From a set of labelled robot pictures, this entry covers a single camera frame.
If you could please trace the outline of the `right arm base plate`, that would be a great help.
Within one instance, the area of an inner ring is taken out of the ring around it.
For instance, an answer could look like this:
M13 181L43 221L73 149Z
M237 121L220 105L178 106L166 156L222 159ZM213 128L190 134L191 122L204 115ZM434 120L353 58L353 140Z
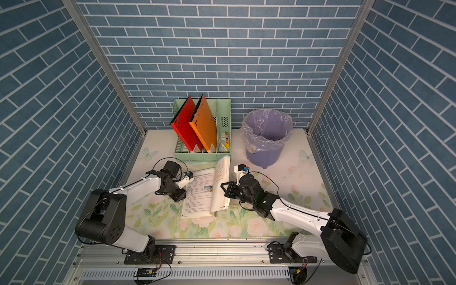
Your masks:
M267 245L266 250L269 254L269 259L272 264L279 263L317 263L318 259L315 256L302 257L292 249L291 245L281 244L279 242L271 242Z

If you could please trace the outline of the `English textbook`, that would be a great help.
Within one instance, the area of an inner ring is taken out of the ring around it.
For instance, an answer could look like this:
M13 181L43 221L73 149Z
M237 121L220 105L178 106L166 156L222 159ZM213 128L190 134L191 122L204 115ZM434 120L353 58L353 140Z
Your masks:
M229 182L230 156L223 156L215 167L194 172L194 180L186 186L180 217L197 219L210 217L229 208L222 184Z

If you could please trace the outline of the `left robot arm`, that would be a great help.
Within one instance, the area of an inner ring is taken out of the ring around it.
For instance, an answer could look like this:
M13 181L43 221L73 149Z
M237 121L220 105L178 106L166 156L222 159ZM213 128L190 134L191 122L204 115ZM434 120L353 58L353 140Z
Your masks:
M180 202L186 198L185 187L193 180L192 172L183 172L180 164L168 160L159 171L152 169L133 183L110 190L96 189L88 197L75 234L128 253L153 256L155 239L126 225L127 208L149 194L167 195Z

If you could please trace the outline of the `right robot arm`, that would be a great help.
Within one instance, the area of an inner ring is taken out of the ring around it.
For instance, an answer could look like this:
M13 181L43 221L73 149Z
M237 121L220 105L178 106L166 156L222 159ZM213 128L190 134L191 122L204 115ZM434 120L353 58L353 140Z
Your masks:
M265 219L288 223L321 238L329 259L342 270L356 274L369 245L366 235L340 209L313 211L292 204L278 194L263 190L255 177L247 173L237 182L221 184L224 196L252 205Z

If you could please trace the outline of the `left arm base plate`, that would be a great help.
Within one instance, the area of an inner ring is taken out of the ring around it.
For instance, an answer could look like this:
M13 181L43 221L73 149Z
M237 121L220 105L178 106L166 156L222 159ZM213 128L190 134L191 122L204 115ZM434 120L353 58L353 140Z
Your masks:
M124 264L125 265L149 265L149 264L168 264L173 263L175 256L175 245L152 245L147 247L143 252L127 250Z

